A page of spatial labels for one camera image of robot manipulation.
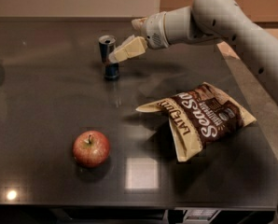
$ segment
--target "brown snack package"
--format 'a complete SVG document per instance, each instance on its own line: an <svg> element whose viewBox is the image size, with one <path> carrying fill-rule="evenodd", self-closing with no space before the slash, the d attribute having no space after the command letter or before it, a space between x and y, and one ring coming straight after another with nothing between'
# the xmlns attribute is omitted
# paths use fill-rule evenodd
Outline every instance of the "brown snack package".
<svg viewBox="0 0 278 224"><path fill-rule="evenodd" d="M229 95L205 82L193 91L141 105L136 110L169 114L178 161L189 160L208 143L256 121Z"/></svg>

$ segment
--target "dark object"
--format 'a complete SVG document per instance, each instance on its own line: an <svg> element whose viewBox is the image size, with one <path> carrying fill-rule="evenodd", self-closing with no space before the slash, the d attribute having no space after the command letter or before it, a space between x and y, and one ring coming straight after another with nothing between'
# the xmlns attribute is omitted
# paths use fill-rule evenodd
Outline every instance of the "dark object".
<svg viewBox="0 0 278 224"><path fill-rule="evenodd" d="M116 80L119 78L118 63L109 61L109 54L114 50L116 39L112 35L103 35L99 38L100 52L104 67L104 78Z"/></svg>

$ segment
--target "red apple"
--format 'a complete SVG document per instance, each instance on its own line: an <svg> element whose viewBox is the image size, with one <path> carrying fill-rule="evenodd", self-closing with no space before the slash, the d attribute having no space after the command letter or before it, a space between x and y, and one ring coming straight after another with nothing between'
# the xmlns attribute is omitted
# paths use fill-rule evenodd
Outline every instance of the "red apple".
<svg viewBox="0 0 278 224"><path fill-rule="evenodd" d="M110 144L108 139L100 132L87 131L82 133L73 145L73 154L80 165L96 167L109 156Z"/></svg>

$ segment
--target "beige floor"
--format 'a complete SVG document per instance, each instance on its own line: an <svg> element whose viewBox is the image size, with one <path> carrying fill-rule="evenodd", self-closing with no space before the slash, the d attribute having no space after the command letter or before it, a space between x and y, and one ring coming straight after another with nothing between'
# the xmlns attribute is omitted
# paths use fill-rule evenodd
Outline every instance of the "beige floor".
<svg viewBox="0 0 278 224"><path fill-rule="evenodd" d="M269 33L278 38L278 29L267 29ZM278 106L261 87L257 79L250 73L235 52L226 44L218 45L229 69L238 82L247 103L257 118L262 132L271 145L278 159Z"/></svg>

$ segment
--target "black table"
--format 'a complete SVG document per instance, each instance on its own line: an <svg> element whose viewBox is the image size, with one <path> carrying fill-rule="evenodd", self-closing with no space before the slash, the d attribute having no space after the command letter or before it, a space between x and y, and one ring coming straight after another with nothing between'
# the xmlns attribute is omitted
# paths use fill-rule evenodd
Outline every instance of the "black table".
<svg viewBox="0 0 278 224"><path fill-rule="evenodd" d="M248 108L215 45L149 50L104 80L98 38L131 34L128 22L0 22L0 204L273 211L278 161L257 124L178 163L167 118L135 111L203 81ZM71 151L87 130L112 147L92 170Z"/></svg>

